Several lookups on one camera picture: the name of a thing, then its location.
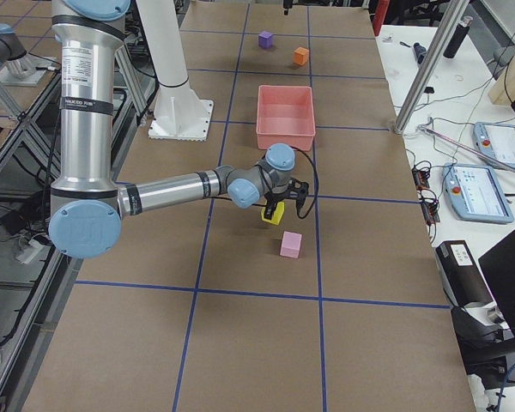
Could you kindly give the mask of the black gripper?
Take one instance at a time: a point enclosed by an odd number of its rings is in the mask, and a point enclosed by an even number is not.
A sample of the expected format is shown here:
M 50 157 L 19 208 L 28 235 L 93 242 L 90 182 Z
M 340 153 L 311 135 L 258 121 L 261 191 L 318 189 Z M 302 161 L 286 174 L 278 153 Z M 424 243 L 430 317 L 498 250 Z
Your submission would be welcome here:
M 279 185 L 268 192 L 268 202 L 264 206 L 264 219 L 274 218 L 277 204 L 285 199 L 293 199 L 297 206 L 303 206 L 309 193 L 309 184 L 291 178 L 285 185 Z

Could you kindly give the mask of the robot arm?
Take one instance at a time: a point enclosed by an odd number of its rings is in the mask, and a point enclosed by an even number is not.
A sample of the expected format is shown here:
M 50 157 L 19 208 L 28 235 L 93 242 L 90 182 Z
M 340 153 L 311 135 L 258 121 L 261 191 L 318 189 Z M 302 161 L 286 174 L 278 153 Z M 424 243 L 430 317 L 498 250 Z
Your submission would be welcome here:
M 172 2 L 140 1 L 158 100 L 153 138 L 202 141 L 214 104 L 191 88 Z M 219 166 L 144 184 L 111 175 L 113 71 L 124 46 L 127 1 L 56 1 L 52 28 L 62 46 L 61 167 L 51 185 L 52 243 L 72 258 L 94 258 L 118 241 L 126 216 L 221 195 L 242 209 L 265 200 L 271 217 L 291 198 L 305 218 L 308 185 L 293 176 L 294 146 L 279 142 L 248 169 Z

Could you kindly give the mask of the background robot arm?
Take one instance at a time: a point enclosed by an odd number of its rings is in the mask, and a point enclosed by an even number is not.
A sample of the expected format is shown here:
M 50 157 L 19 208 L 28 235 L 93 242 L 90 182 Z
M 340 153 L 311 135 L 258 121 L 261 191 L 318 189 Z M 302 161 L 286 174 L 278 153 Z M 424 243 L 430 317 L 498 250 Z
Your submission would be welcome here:
M 15 30 L 6 23 L 0 23 L 0 68 L 27 55 L 27 50 L 17 37 Z

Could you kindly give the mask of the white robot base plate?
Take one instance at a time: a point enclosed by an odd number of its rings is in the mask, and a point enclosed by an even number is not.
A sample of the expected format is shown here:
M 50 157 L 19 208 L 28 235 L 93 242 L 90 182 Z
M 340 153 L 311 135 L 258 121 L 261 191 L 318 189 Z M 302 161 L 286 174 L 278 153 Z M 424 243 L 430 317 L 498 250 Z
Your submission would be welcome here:
M 172 97 L 164 105 L 158 102 L 148 136 L 151 139 L 206 141 L 213 110 L 212 100 L 196 99 L 181 105 Z

